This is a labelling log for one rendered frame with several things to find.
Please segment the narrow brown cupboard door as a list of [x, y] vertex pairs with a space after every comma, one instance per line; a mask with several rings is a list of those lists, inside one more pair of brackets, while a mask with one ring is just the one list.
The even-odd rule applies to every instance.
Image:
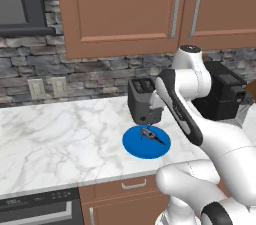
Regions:
[[203, 50], [256, 47], [256, 0], [201, 0], [196, 31], [189, 37], [196, 0], [185, 0], [180, 42]]

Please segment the brown base cupboard door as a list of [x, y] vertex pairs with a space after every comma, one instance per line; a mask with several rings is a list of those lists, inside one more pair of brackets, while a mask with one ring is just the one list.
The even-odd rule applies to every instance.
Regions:
[[158, 191], [94, 201], [82, 205], [84, 223], [91, 225], [93, 207], [95, 225], [155, 225], [167, 203], [168, 197]]

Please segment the black oven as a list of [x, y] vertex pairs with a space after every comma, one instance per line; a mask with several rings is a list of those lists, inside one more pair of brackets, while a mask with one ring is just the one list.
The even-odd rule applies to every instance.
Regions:
[[61, 212], [68, 201], [72, 202], [72, 218], [44, 225], [84, 225], [77, 187], [0, 200], [0, 222]]

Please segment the black coffee machine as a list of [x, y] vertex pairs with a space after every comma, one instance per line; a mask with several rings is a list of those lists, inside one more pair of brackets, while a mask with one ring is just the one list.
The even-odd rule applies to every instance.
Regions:
[[236, 117], [246, 96], [247, 83], [218, 61], [207, 61], [205, 67], [212, 79], [210, 93], [192, 101], [204, 118], [219, 121]]

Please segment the grey fish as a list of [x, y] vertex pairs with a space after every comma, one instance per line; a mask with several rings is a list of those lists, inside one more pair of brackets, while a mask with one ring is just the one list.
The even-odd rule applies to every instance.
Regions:
[[156, 140], [156, 141], [160, 142], [161, 144], [164, 144], [164, 142], [149, 127], [142, 127], [141, 133], [142, 133], [142, 136], [145, 136], [148, 139]]

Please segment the blue round plate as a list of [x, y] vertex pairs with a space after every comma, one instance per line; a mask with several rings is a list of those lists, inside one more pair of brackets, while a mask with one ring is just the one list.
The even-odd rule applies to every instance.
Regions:
[[[142, 127], [149, 127], [164, 144], [142, 136]], [[165, 155], [171, 147], [169, 135], [164, 130], [152, 125], [137, 125], [129, 128], [123, 135], [122, 143], [128, 153], [141, 159], [159, 158]]]

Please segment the brown wooden board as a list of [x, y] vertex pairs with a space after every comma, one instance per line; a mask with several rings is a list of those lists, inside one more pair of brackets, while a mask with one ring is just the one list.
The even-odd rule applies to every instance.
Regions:
[[246, 90], [253, 95], [253, 99], [256, 102], [256, 80], [248, 83], [246, 86]]

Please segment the grey wall socket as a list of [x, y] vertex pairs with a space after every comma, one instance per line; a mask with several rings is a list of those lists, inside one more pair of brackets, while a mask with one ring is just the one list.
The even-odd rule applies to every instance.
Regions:
[[42, 79], [28, 79], [28, 86], [33, 100], [43, 100], [46, 98]]
[[68, 96], [67, 82], [65, 77], [53, 77], [51, 79], [53, 93], [56, 98]]

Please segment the brown drawer front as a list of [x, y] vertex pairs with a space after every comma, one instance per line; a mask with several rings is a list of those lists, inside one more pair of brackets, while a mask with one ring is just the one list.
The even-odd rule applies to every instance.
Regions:
[[[147, 185], [145, 187], [130, 189], [130, 190], [124, 190], [121, 187], [122, 182], [125, 185], [132, 185], [132, 184], [143, 183], [144, 179], [147, 179]], [[89, 202], [108, 199], [112, 197], [128, 196], [135, 193], [151, 192], [155, 190], [157, 190], [155, 176], [144, 175], [140, 177], [81, 186], [79, 188], [79, 193], [80, 193], [81, 202], [89, 203]]]

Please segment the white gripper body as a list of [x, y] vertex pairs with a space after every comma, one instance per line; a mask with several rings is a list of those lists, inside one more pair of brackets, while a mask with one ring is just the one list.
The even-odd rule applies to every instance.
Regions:
[[157, 91], [154, 90], [149, 100], [149, 107], [151, 109], [157, 109], [157, 108], [163, 108], [164, 106], [165, 106], [165, 103], [160, 98]]

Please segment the dark grey toaster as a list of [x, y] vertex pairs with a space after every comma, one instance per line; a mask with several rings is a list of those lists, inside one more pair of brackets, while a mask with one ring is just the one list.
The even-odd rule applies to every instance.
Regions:
[[161, 121], [162, 109], [150, 108], [150, 97], [155, 90], [151, 78], [128, 80], [128, 107], [133, 121], [137, 125], [156, 124]]

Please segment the wide brown cupboard door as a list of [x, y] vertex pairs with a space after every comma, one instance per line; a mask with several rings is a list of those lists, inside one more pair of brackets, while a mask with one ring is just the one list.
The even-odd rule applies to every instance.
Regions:
[[175, 0], [59, 0], [68, 59], [117, 57], [177, 50], [170, 39]]

